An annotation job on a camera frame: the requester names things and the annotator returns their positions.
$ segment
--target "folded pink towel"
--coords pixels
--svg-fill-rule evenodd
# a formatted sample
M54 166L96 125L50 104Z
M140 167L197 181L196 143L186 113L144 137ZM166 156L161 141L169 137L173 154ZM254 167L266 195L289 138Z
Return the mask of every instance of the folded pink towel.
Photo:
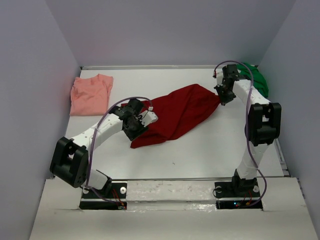
M87 79L76 77L70 93L70 116L105 114L113 84L112 76L102 74Z

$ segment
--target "green cloth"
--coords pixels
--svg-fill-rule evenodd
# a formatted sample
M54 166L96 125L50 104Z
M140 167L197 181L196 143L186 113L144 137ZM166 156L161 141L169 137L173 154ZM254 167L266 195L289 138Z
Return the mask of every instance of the green cloth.
M245 64L253 74L253 79L254 79L253 86L259 91L259 93L261 93L262 96L267 98L269 94L269 89L268 89L267 81L264 78L264 76L259 72L259 70L255 66L251 66L246 62L243 62L243 64ZM248 69L246 69L241 64L237 64L236 66L238 70L241 71L240 72L241 75L246 75L250 78L250 73Z

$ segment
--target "robotic arm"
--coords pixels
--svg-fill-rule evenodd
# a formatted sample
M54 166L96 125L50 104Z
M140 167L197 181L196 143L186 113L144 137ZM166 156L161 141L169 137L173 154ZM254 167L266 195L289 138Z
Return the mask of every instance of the robotic arm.
M141 101L131 99L127 105L111 109L97 130L94 149L120 131L124 131L131 141L147 131L147 126L156 122L158 117L151 109L140 113L143 107ZM97 124L71 139L60 138L55 146L50 172L74 188L82 186L87 181L89 153L94 150L91 149L91 144ZM100 171L91 169L86 185L105 196L112 187L112 179Z
M226 105L238 96L246 105L251 87L251 81L245 75L240 75L236 64L229 64L222 68L222 73L214 76L217 79L215 87L221 105ZM281 123L281 105L272 103L264 98L253 87L250 96L248 113L248 140L251 153L259 166L263 154L279 137ZM245 148L240 165L234 172L231 182L216 182L216 197L237 198L243 197L252 191L257 184L257 168Z

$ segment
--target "gray wall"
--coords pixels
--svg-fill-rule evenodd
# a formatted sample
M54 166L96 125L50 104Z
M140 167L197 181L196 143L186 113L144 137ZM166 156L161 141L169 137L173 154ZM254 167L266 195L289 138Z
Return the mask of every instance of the gray wall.
M0 32L0 239L27 240L78 64L44 0L1 0Z
M259 64L295 0L46 0L81 66Z
M300 178L320 236L320 1L297 0L267 50L260 70L270 99L282 105L280 143Z

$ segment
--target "red cloth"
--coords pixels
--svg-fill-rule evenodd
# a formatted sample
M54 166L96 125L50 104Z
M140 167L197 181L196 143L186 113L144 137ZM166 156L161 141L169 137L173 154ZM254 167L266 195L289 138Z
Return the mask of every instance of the red cloth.
M152 104L158 121L131 143L133 149L180 138L206 120L216 110L220 99L199 84L193 84L155 98Z

